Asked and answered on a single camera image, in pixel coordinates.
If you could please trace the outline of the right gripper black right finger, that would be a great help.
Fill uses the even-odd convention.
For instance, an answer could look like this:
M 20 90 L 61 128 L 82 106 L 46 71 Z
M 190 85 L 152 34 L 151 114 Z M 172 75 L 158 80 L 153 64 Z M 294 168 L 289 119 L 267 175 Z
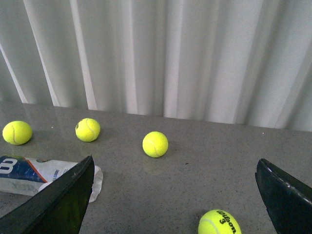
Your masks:
M 257 164 L 255 179 L 278 234 L 312 232 L 311 187 L 264 158 Z

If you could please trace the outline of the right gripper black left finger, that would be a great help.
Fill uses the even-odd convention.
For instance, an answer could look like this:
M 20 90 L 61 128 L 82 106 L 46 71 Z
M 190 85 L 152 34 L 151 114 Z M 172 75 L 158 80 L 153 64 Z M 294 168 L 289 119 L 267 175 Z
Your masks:
M 95 165 L 91 156 L 41 192 L 1 217 L 2 234 L 77 234 L 92 193 Z

